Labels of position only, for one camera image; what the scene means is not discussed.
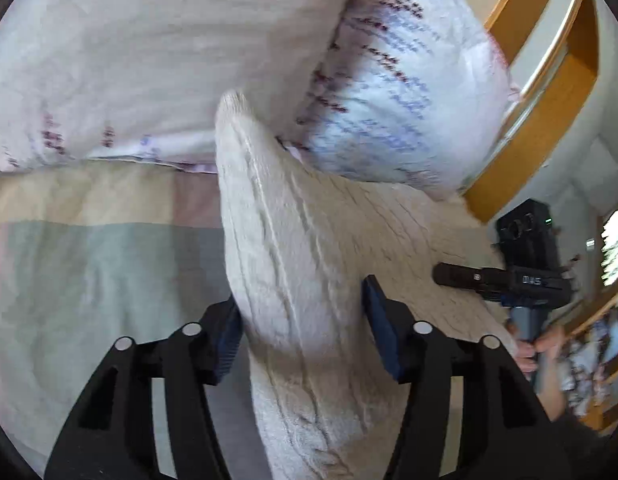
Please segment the person's right hand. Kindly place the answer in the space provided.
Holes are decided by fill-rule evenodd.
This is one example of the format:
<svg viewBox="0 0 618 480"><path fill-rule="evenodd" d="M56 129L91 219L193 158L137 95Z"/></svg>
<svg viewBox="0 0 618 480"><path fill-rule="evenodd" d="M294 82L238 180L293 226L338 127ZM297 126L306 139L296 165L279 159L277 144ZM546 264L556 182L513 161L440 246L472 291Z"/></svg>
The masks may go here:
<svg viewBox="0 0 618 480"><path fill-rule="evenodd" d="M562 390L559 356L565 342L565 332L560 324L552 324L535 342L523 341L519 338L519 330L513 321L506 323L507 331L516 342L514 360L522 374L530 377L536 374L537 396L548 419L570 420L579 422L568 408L566 396Z"/></svg>

